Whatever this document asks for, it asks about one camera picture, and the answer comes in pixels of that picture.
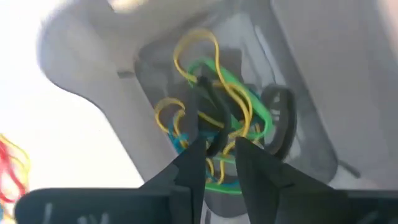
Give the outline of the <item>grey translucent plastic bin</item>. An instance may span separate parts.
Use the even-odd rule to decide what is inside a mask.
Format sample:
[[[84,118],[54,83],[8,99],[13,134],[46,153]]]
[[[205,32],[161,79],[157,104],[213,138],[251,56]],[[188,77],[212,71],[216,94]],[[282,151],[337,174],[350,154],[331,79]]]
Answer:
[[[280,161],[334,189],[398,190],[398,58],[377,0],[144,0],[128,12],[73,0],[45,25],[40,67],[104,113],[144,183],[179,155],[154,108],[180,100],[189,146],[206,142],[206,185],[208,161],[220,177],[222,150],[206,150],[222,115],[173,59],[195,29],[215,35],[220,65],[262,104],[268,85],[294,93],[297,129]],[[209,39],[190,43],[179,63],[188,71],[200,58],[215,59]],[[205,189],[200,224],[251,224],[243,195]]]

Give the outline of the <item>red rubber band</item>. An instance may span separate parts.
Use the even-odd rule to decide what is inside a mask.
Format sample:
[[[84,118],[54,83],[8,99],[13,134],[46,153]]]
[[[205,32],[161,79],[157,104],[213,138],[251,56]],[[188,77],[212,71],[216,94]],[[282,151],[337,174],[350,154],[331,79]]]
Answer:
[[[9,176],[12,183],[17,187],[18,194],[16,197],[9,197],[6,194],[5,176]],[[0,199],[4,202],[15,202],[25,194],[25,186],[14,172],[11,157],[8,153],[7,146],[0,141]]]

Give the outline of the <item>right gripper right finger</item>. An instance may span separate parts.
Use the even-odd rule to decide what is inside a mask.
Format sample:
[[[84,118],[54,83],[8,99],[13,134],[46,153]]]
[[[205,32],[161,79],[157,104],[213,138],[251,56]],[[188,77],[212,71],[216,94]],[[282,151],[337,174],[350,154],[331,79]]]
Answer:
[[[398,224],[398,190],[334,189],[246,138],[236,168],[251,224]]]

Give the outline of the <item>green rubber band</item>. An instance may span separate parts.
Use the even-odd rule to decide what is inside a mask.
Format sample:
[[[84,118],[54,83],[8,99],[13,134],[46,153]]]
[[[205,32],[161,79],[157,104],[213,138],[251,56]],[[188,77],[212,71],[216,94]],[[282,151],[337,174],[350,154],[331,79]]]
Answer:
[[[187,72],[182,72],[183,75],[187,76],[189,83],[196,83],[197,77],[193,75],[201,65],[205,65],[215,72],[218,79],[212,83],[215,87],[222,87],[226,90],[227,94],[239,105],[243,112],[244,120],[243,123],[238,123],[236,118],[233,118],[230,123],[232,124],[233,132],[229,134],[229,137],[236,138],[238,136],[245,137],[252,142],[257,142],[260,138],[266,136],[269,131],[274,127],[272,116],[269,110],[259,101],[255,94],[251,93],[229,70],[220,65],[218,58],[200,58],[194,61],[188,66]],[[256,114],[264,122],[264,129],[259,130],[256,133],[250,133],[249,128],[251,127],[251,120],[253,115]],[[239,182],[224,183],[225,179],[225,164],[229,162],[226,156],[236,145],[235,141],[228,143],[222,148],[220,161],[220,177],[214,178],[214,167],[211,161],[208,161],[210,166],[211,175],[209,182],[205,185],[206,190],[229,194],[229,195],[241,195],[242,191],[239,186]]]

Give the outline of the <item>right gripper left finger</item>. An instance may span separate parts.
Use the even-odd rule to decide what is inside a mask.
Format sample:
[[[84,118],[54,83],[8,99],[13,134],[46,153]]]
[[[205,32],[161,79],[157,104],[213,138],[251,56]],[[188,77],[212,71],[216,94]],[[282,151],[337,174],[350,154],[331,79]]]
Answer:
[[[16,204],[17,224],[200,224],[205,146],[198,138],[136,189],[49,188]]]

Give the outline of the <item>blue rubber band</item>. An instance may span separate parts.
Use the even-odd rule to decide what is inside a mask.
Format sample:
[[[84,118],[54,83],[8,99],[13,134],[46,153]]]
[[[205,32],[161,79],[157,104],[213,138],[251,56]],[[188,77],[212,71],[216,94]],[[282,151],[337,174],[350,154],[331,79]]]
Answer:
[[[177,154],[182,153],[189,146],[187,134],[176,134],[174,131],[170,131],[169,138]]]

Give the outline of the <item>yellow rubber band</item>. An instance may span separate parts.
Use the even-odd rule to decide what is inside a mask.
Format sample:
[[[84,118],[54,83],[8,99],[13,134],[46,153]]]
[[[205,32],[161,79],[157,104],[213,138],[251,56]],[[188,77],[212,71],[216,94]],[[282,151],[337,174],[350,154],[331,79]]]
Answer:
[[[28,153],[26,153],[18,145],[8,140],[3,134],[0,134],[0,141],[7,146],[14,172],[27,190],[29,186],[29,172],[31,168],[31,161]]]
[[[198,78],[194,76],[192,72],[187,72],[180,66],[179,56],[182,54],[185,47],[187,47],[190,43],[200,39],[209,39],[214,43],[215,46],[215,62],[213,65],[215,66],[216,74],[218,75],[218,81],[216,80],[210,82],[210,86],[224,88],[227,94],[232,97],[232,99],[240,106],[244,115],[243,127],[229,134],[227,139],[236,138],[238,134],[241,134],[242,137],[246,137],[252,118],[252,103],[243,87],[235,83],[228,83],[226,81],[225,75],[221,71],[219,43],[211,31],[207,29],[195,29],[190,31],[179,40],[173,54],[175,68],[189,82],[189,84],[197,84]]]
[[[174,131],[176,134],[181,134],[180,128],[179,128],[179,122],[180,120],[185,116],[185,105],[178,99],[176,98],[170,98],[170,97],[166,97],[162,100],[160,100],[155,108],[154,108],[154,113],[155,113],[155,121],[158,125],[158,127],[165,133],[169,134],[170,130],[167,129],[161,122],[160,120],[160,112],[167,107],[168,105],[178,105],[179,107],[181,107],[180,110],[178,110],[176,112],[176,114],[173,117],[173,123],[172,123],[172,130]]]

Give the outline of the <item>thick black rubber band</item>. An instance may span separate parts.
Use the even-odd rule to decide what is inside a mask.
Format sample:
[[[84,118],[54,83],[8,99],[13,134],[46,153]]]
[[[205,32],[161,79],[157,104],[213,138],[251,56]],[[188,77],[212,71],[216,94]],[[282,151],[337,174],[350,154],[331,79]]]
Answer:
[[[284,160],[290,151],[297,129],[297,110],[294,93],[283,85],[271,84],[265,87],[261,101],[269,110],[273,121],[273,133],[266,151]]]
[[[206,150],[207,157],[214,157],[219,153],[228,143],[228,135],[231,131],[231,112],[226,106],[222,97],[217,94],[211,81],[204,76],[198,78],[198,86],[204,88],[213,102],[214,106],[222,115],[223,127],[218,131],[218,134],[213,138],[209,148]]]

